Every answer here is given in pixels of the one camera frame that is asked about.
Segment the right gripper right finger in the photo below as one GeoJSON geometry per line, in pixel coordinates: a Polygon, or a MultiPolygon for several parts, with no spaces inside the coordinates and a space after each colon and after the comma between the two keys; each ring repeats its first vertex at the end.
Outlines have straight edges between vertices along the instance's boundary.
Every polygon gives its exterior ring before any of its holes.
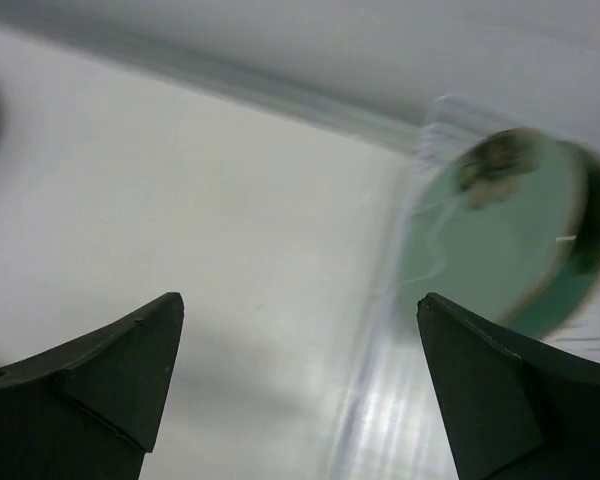
{"type": "Polygon", "coordinates": [[[600,479],[600,363],[429,293],[417,323],[461,479],[600,479]]]}

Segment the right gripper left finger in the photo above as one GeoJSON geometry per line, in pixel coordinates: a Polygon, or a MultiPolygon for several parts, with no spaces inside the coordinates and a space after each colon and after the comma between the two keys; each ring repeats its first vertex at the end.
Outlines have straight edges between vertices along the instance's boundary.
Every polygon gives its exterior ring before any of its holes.
{"type": "Polygon", "coordinates": [[[166,293],[0,367],[0,479],[136,479],[153,451],[184,322],[166,293]]]}

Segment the teal flower plate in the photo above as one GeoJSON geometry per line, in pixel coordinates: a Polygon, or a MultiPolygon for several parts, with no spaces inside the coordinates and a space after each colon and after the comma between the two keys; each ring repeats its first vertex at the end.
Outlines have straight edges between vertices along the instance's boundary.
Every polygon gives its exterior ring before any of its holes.
{"type": "Polygon", "coordinates": [[[600,282],[600,155],[577,143],[566,146],[583,163],[587,175],[583,220],[555,278],[505,323],[535,339],[547,337],[574,319],[600,282]]]}
{"type": "Polygon", "coordinates": [[[453,159],[419,195],[396,300],[416,320],[429,293],[495,323],[528,306],[565,265],[587,196],[584,163],[536,129],[496,132],[453,159]]]}

